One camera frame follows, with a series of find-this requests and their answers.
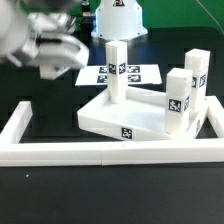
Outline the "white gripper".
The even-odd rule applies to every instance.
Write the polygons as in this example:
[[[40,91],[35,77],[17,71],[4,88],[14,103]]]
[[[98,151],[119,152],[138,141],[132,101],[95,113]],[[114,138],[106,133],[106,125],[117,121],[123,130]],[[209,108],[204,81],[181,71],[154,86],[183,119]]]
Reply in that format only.
[[[30,13],[29,20],[39,32],[38,54],[32,65],[71,67],[80,69],[87,65],[89,49],[72,36],[75,18],[66,13]]]

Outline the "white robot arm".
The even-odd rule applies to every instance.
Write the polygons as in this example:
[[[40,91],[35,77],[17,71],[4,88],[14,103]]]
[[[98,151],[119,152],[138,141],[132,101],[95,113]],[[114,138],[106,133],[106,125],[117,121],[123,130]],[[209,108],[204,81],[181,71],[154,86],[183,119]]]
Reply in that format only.
[[[41,29],[22,9],[50,9],[67,14],[88,0],[0,0],[0,63],[9,61],[35,66],[46,73],[63,73],[87,65],[88,48],[68,34],[68,27],[55,18],[48,20],[54,29]],[[100,0],[96,9],[96,28],[91,36],[104,40],[130,40],[147,33],[142,8],[137,0]]]

